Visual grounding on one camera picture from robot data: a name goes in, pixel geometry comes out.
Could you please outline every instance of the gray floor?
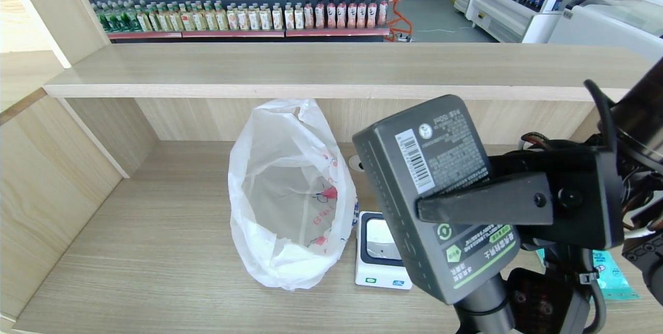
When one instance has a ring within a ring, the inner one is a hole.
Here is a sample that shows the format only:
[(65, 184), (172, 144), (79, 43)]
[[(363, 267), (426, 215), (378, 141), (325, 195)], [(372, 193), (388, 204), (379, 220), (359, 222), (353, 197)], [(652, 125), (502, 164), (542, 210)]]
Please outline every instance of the gray floor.
[(414, 41), (448, 43), (496, 43), (455, 10), (451, 0), (403, 0), (398, 11), (414, 25)]

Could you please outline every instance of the blue package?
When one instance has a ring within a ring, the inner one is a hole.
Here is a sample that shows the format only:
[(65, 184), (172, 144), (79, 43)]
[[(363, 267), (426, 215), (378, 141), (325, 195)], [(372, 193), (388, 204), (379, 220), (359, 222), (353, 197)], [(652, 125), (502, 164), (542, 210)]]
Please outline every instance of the blue package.
[[(539, 260), (543, 264), (544, 251), (537, 250)], [(599, 287), (606, 299), (632, 300), (640, 299), (640, 296), (628, 284), (615, 259), (607, 251), (594, 251), (594, 266), (599, 270)]]

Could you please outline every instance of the white plastic bag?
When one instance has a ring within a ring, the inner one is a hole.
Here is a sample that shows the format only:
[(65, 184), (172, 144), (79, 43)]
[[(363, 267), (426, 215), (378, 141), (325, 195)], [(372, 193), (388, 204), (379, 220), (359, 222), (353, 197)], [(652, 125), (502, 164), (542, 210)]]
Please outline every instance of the white plastic bag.
[(315, 100), (256, 107), (230, 152), (230, 229), (261, 284), (309, 289), (341, 257), (357, 193)]

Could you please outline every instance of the wooden countertop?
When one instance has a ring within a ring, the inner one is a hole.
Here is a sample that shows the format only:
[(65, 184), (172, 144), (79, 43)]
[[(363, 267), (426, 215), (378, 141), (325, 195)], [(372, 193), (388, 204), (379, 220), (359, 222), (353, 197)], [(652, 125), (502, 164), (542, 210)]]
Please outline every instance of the wooden countertop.
[(54, 97), (614, 99), (649, 70), (624, 48), (492, 43), (143, 43), (107, 46)]
[(62, 70), (52, 51), (0, 54), (2, 111), (40, 89)]
[[(310, 290), (267, 289), (244, 269), (230, 237), (232, 143), (162, 141), (123, 180), (36, 292), (15, 326), (42, 334), (116, 332), (441, 332), (452, 308), (409, 292), (354, 284), (354, 238)], [(361, 201), (363, 209), (374, 209)], [(657, 332), (660, 306), (640, 273), (620, 267), (642, 299), (609, 301), (602, 334)], [(541, 270), (531, 252), (514, 266)]]

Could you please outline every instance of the barcode label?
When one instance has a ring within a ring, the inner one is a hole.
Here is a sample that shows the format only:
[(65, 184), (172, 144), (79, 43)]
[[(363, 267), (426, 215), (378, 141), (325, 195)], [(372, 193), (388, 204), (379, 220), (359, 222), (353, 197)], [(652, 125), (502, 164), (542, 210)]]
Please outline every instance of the barcode label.
[(424, 160), (421, 147), (416, 137), (414, 137), (412, 129), (397, 134), (396, 141), (398, 141), (400, 152), (403, 155), (403, 159), (405, 159), (405, 163), (408, 165), (410, 176), (412, 177), (412, 181), (414, 181), (417, 192), (421, 194), (433, 188), (435, 186), (433, 177), (430, 175), (428, 164)]

